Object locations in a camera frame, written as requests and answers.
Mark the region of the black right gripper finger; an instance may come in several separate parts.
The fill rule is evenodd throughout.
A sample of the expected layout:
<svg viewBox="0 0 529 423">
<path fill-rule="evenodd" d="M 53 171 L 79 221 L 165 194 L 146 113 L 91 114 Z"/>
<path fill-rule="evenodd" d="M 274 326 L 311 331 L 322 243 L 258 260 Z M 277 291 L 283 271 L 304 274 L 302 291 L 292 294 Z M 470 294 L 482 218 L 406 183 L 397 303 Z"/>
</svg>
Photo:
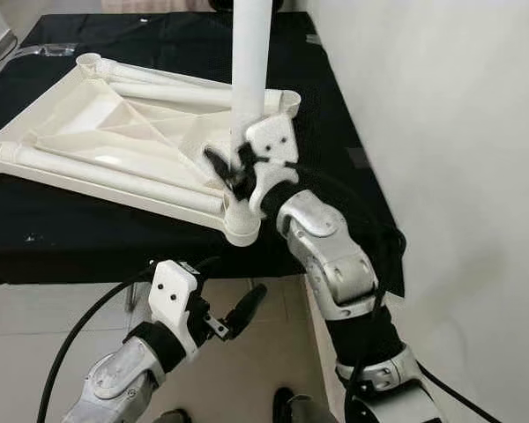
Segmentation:
<svg viewBox="0 0 529 423">
<path fill-rule="evenodd" d="M 226 187 L 234 187 L 240 184 L 242 173 L 223 154 L 217 152 L 211 146 L 206 146 L 203 150 L 203 157 L 212 166 L 213 173 L 220 178 L 220 181 Z"/>
</svg>

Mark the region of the large grey tape patch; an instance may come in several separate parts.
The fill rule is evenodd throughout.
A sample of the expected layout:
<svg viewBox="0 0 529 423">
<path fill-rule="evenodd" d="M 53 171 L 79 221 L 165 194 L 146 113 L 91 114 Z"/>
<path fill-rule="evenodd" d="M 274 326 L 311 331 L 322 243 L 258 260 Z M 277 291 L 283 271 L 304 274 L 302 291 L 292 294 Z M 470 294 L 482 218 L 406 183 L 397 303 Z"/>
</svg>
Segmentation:
<svg viewBox="0 0 529 423">
<path fill-rule="evenodd" d="M 360 148 L 348 148 L 346 149 L 346 154 L 348 154 L 348 158 L 350 161 L 353 162 L 353 166 L 356 169 L 363 169 L 363 168 L 369 168 L 369 158 L 367 158 L 367 154 L 365 153 L 365 150 Z"/>
</svg>

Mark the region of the grey robot right foot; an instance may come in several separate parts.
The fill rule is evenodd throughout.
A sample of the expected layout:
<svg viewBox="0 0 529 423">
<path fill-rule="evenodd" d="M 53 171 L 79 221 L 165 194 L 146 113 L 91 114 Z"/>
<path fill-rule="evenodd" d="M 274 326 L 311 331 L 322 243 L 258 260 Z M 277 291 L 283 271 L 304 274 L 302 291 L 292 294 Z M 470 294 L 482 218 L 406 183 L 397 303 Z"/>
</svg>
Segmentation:
<svg viewBox="0 0 529 423">
<path fill-rule="evenodd" d="M 338 423 L 326 403 L 280 387 L 273 394 L 272 423 Z"/>
</svg>

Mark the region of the black tablecloth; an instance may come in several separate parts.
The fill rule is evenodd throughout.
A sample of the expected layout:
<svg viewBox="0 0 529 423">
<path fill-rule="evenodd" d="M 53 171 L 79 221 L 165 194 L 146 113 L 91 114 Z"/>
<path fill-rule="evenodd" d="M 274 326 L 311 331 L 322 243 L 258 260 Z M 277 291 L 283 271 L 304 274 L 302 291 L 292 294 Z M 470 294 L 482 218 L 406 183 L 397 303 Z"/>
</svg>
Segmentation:
<svg viewBox="0 0 529 423">
<path fill-rule="evenodd" d="M 360 131 L 341 92 L 341 74 L 321 45 L 324 36 L 306 12 L 272 17 L 267 85 L 294 90 L 302 165 L 328 174 L 317 194 L 346 214 L 370 256 L 391 246 L 402 228 L 369 168 L 356 169 L 346 149 L 362 148 Z M 78 43 L 76 53 L 98 53 L 139 67 L 220 82 L 231 80 L 232 17 L 219 12 L 51 13 L 36 20 L 21 46 Z M 221 259 L 216 278 L 276 278 L 301 273 L 268 221 L 256 242 L 236 247 L 220 231 L 39 182 L 0 174 L 0 285 L 116 283 L 153 259 Z"/>
</svg>

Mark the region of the clear plastic bag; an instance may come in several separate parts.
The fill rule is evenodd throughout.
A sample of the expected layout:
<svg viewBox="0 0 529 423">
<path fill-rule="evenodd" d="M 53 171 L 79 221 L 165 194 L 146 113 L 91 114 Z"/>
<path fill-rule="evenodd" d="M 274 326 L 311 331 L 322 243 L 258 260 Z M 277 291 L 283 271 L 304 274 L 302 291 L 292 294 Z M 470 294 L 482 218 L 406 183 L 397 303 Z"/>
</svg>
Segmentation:
<svg viewBox="0 0 529 423">
<path fill-rule="evenodd" d="M 74 56 L 78 43 L 44 43 L 22 46 L 11 53 L 11 59 L 24 56 L 65 57 Z"/>
</svg>

